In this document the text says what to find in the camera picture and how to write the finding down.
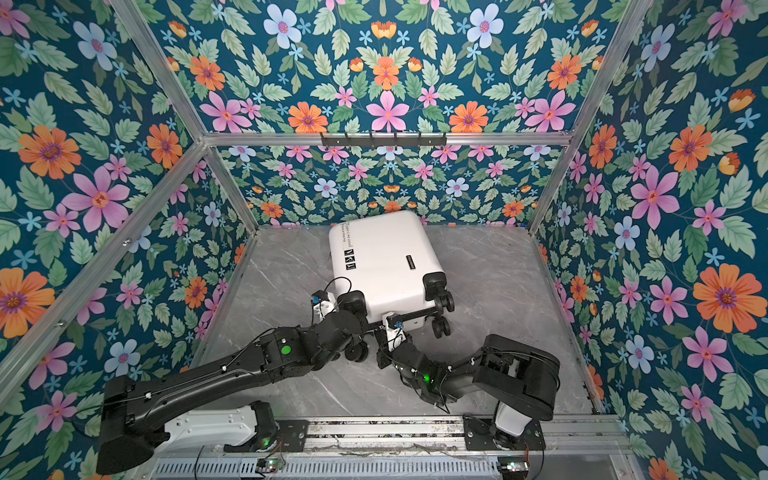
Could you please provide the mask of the white hard-shell suitcase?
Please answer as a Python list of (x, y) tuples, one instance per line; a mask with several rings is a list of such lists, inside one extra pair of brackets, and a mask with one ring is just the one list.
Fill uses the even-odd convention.
[(451, 334), (455, 310), (446, 273), (413, 212), (352, 220), (329, 230), (336, 310), (365, 318), (376, 340), (383, 320), (402, 316), (407, 335), (430, 323), (436, 338)]

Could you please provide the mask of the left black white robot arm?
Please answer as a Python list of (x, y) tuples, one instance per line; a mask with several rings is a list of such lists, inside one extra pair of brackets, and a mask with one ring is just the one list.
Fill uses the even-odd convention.
[(171, 438), (165, 425), (228, 395), (301, 377), (363, 340), (368, 322), (348, 311), (317, 324), (276, 327), (241, 350), (159, 380), (117, 376), (104, 387), (96, 471), (113, 475), (148, 461)]

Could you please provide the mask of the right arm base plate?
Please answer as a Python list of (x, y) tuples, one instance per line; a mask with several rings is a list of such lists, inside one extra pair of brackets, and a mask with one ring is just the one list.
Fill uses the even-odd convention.
[(490, 417), (463, 415), (465, 448), (468, 451), (544, 451), (546, 442), (541, 424), (529, 421), (520, 435), (512, 435), (497, 427)]

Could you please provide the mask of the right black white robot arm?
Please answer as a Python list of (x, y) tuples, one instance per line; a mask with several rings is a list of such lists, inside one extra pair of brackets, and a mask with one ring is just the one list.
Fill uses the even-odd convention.
[(559, 359), (500, 335), (488, 335), (481, 348), (453, 363), (430, 359), (408, 338), (381, 345), (376, 360), (380, 368), (393, 367), (422, 401), (444, 411), (466, 395), (490, 395), (497, 400), (492, 428), (508, 437), (554, 416)]

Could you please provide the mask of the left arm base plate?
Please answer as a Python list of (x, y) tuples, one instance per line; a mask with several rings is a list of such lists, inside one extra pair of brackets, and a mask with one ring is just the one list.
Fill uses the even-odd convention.
[(297, 453), (304, 450), (308, 439), (307, 420), (277, 420), (272, 433), (257, 430), (257, 434), (242, 445), (225, 445), (227, 453)]

